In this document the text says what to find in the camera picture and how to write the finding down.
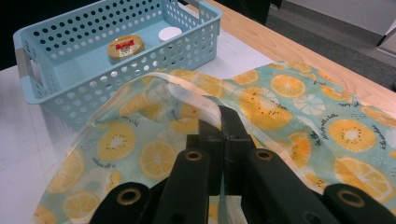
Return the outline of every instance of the light blue plastic basket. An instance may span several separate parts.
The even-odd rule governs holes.
[[[79,130],[121,84],[159,68],[193,70],[213,60],[220,17],[207,2],[199,3],[196,18],[175,0],[106,0],[24,27],[14,46],[25,100]],[[183,33],[161,43],[158,33],[168,26]],[[128,34],[140,35],[145,50],[112,62],[108,44]]]

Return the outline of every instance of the wooden table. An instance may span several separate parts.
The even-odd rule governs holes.
[[[261,24],[213,1],[222,12],[221,29],[274,61],[295,61],[315,66],[344,88],[396,118],[396,93],[350,71],[314,51],[287,39]]]

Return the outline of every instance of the tape roll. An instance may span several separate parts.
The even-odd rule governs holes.
[[[171,39],[177,35],[181,35],[181,30],[177,27],[171,26],[161,29],[158,33],[158,37],[160,38],[161,42],[164,42],[168,39]]]
[[[123,35],[113,40],[107,47],[108,56],[120,62],[145,49],[142,38],[138,35]]]

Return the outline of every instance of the white table surface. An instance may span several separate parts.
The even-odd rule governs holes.
[[[196,70],[227,78],[271,61],[221,30],[217,58]],[[16,66],[0,71],[0,224],[30,223],[77,136],[40,105],[25,103]]]

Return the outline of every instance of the cylindrical bolt hole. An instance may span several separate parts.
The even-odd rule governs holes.
[[[171,216],[171,221],[172,223],[185,223],[186,222],[186,216],[181,213],[174,213]]]
[[[273,158],[270,153],[264,151],[257,151],[256,157],[262,161],[270,161]]]
[[[364,205],[366,205],[365,201],[359,194],[347,189],[340,189],[337,192],[337,196],[343,203],[353,207],[364,207]]]
[[[191,151],[189,153],[186,154],[186,159],[188,161],[198,161],[202,158],[202,154],[201,152],[197,152],[197,151]]]
[[[304,213],[304,219],[306,221],[306,223],[309,224],[320,224],[321,222],[321,218],[319,215],[312,213],[312,212],[305,212]]]
[[[141,196],[139,189],[124,189],[117,196],[117,202],[121,205],[131,205],[137,202]]]

